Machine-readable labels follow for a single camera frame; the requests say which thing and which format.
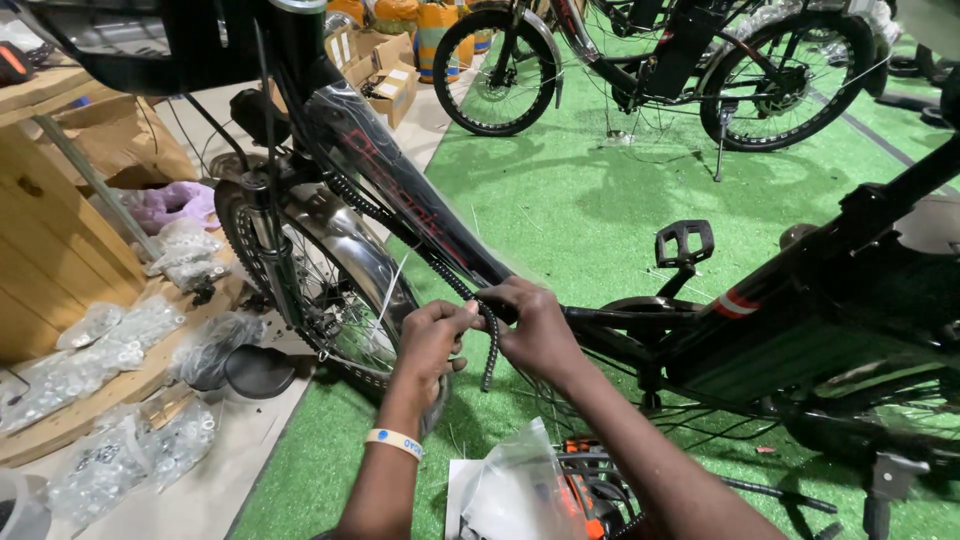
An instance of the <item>purple plastic bag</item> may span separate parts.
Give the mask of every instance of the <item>purple plastic bag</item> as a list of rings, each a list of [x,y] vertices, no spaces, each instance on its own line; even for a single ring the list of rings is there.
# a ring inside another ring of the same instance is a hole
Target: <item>purple plastic bag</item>
[[[182,217],[189,217],[205,229],[218,229],[220,221],[213,214],[213,189],[196,182],[174,182],[161,189],[147,189],[142,192],[142,202],[137,198],[127,204],[130,215],[150,236],[160,232],[168,223]]]

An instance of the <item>hand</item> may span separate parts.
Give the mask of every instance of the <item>hand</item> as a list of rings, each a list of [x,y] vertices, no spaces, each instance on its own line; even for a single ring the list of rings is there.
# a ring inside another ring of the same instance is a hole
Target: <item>hand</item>
[[[467,366],[465,358],[449,358],[463,349],[460,336],[477,318],[477,309],[472,300],[463,307],[434,300],[407,315],[390,387],[410,389],[423,409],[430,407],[440,393],[440,377]]]
[[[580,352],[573,331],[566,324],[560,304],[552,291],[511,276],[502,284],[477,291],[480,300],[493,300],[516,309],[519,318],[511,329],[497,319],[500,352],[516,369],[557,386],[570,369],[592,365]],[[486,329],[478,318],[473,327]]]

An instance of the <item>spiral cable wrap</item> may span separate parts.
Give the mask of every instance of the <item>spiral cable wrap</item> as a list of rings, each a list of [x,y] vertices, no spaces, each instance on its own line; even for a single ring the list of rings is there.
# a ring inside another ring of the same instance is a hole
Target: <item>spiral cable wrap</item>
[[[358,209],[361,213],[366,213],[368,216],[372,217],[381,225],[386,227],[404,244],[410,246],[410,248],[413,249],[417,255],[426,260],[426,263],[430,265],[430,268],[440,275],[446,284],[450,285],[450,288],[452,288],[454,292],[460,296],[460,298],[465,301],[474,300],[477,302],[480,308],[480,314],[483,315],[483,318],[487,321],[487,329],[490,334],[490,350],[487,352],[487,365],[484,367],[483,379],[480,385],[481,391],[489,392],[490,385],[493,381],[493,368],[496,366],[496,355],[500,346],[500,327],[497,323],[496,315],[493,314],[493,311],[490,309],[490,307],[480,302],[476,295],[473,294],[473,291],[471,291],[470,288],[467,287],[467,285],[460,278],[458,278],[457,275],[454,274],[446,264],[434,256],[434,254],[428,248],[424,247],[421,242],[415,244],[414,242],[417,240],[415,237],[411,238],[411,235],[406,231],[399,232],[395,222],[393,221],[393,218],[385,214],[383,210],[372,204],[367,199],[361,197],[343,175],[336,173],[327,175],[326,184],[348,205]]]

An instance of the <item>white wristband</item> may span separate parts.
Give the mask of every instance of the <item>white wristband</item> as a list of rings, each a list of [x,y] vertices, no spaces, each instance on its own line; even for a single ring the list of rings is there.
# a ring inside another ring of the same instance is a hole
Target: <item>white wristband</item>
[[[417,441],[410,437],[390,430],[370,430],[367,435],[368,443],[384,443],[397,447],[417,459],[417,463],[423,459],[423,447]]]

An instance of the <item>green artificial turf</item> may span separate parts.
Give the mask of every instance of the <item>green artificial turf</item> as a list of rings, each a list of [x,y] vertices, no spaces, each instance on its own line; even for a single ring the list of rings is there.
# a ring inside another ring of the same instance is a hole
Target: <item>green artificial turf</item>
[[[636,46],[608,39],[604,48],[609,54],[626,54]],[[573,59],[563,45],[562,50],[565,59]],[[932,93],[915,82],[893,81],[891,86]],[[882,108],[865,94],[850,113],[914,160],[946,139],[946,132],[927,127],[917,114]],[[698,117],[671,111],[661,113],[660,119],[656,111],[645,116],[646,121],[636,114],[625,116],[611,103],[612,127],[630,133],[636,126],[637,142],[599,148],[607,130],[605,98],[571,62],[559,110],[549,109],[534,127],[511,138],[478,138],[454,126],[427,175],[483,240],[528,277],[552,287],[565,304],[599,307],[656,292],[663,281],[646,272],[654,263],[654,232],[675,220],[707,219],[713,227],[713,258],[699,265],[702,277],[692,280],[681,295],[704,302],[773,255],[784,229],[798,222],[824,223],[836,213],[840,197],[858,183],[886,182],[904,168],[838,120],[783,151],[728,153],[724,182],[717,184],[712,181],[716,148]],[[667,129],[654,129],[660,124]],[[406,253],[395,241],[390,248],[397,258]],[[421,260],[411,257],[404,272],[424,301],[455,300]],[[539,412],[526,394],[528,388],[502,359],[492,391],[481,393],[488,342],[476,334],[468,334],[465,341],[473,362],[456,378],[443,422],[423,441],[427,455],[417,487],[417,539],[442,537],[450,458],[482,458],[534,417],[550,415]],[[611,376],[624,394],[638,399],[634,381],[615,372]],[[312,385],[232,538],[306,539],[332,528],[346,502],[373,415],[373,407],[342,382]],[[734,420],[716,414],[698,426],[719,429]],[[704,438],[688,430],[673,430],[669,436],[683,446]],[[757,446],[776,451],[759,454]],[[844,525],[840,538],[865,537],[861,477],[801,448],[783,429],[750,442],[709,441],[690,453],[715,473],[801,490],[837,504],[839,514],[828,516],[787,511],[773,499],[745,496],[791,537],[809,537],[810,530],[834,520]],[[956,500],[956,485],[918,485],[908,503],[894,504],[891,538],[956,538]]]

